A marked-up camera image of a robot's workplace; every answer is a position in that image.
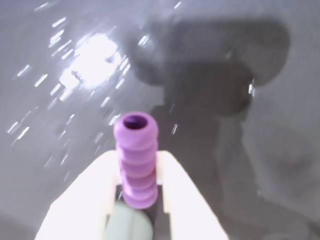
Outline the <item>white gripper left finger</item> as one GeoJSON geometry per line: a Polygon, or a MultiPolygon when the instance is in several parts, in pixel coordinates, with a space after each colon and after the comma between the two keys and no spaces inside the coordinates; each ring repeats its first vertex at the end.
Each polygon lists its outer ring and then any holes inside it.
{"type": "Polygon", "coordinates": [[[116,188],[118,154],[109,150],[93,161],[50,206],[37,240],[103,240],[116,188]]]}

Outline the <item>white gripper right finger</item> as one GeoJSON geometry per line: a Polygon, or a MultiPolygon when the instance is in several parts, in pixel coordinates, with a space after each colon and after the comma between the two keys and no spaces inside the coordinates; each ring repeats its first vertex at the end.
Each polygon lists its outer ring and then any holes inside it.
{"type": "Polygon", "coordinates": [[[157,184],[162,187],[163,212],[169,215],[172,240],[228,240],[209,204],[188,173],[169,152],[156,154],[157,184]]]}

